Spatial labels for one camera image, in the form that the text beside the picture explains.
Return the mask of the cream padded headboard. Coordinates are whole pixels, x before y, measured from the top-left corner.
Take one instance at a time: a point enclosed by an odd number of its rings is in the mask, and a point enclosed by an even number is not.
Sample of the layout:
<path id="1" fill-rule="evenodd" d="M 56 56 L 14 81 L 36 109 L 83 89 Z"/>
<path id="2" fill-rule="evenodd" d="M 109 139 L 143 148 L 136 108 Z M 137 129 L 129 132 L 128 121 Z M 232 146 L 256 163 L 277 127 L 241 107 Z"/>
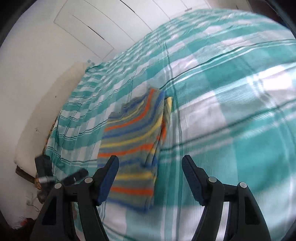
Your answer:
<path id="1" fill-rule="evenodd" d="M 87 62 L 74 63 L 59 76 L 27 121 L 16 146 L 14 161 L 30 176 L 36 176 L 35 158 L 43 153 L 51 127 L 88 66 Z"/>

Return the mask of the teal white plaid bedspread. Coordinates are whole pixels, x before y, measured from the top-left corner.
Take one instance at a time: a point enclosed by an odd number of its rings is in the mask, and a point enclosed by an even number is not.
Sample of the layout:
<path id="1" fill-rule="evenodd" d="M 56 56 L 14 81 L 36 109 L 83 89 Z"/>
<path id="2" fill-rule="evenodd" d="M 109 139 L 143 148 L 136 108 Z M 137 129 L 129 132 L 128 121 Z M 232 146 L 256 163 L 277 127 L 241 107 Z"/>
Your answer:
<path id="1" fill-rule="evenodd" d="M 191 240 L 203 208 L 181 161 L 222 183 L 245 182 L 272 240 L 295 221 L 295 38 L 246 11 L 201 9 L 88 68 L 58 114 L 45 149 L 60 180 L 95 159 L 110 113 L 150 87 L 173 98 L 152 209 L 106 201 L 98 212 L 111 240 Z"/>

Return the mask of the white wardrobe doors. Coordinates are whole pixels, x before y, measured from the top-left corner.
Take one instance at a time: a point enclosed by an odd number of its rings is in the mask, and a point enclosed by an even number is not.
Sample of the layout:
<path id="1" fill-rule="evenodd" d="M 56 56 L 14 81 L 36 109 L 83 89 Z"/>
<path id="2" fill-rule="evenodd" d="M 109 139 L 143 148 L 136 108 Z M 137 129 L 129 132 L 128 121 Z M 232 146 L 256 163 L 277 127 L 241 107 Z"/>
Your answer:
<path id="1" fill-rule="evenodd" d="M 204 0 L 66 1 L 54 23 L 106 62 L 172 18 L 208 8 Z"/>

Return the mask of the striped knit sweater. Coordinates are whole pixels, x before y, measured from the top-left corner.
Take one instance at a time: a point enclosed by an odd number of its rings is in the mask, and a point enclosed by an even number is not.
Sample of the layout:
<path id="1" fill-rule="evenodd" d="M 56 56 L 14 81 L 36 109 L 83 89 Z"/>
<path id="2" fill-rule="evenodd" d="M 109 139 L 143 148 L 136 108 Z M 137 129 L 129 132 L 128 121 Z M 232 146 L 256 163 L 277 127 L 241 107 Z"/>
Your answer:
<path id="1" fill-rule="evenodd" d="M 119 169 L 108 201 L 147 212 L 154 204 L 159 152 L 170 125 L 173 98 L 150 88 L 112 112 L 97 155 L 97 167 L 117 156 Z"/>

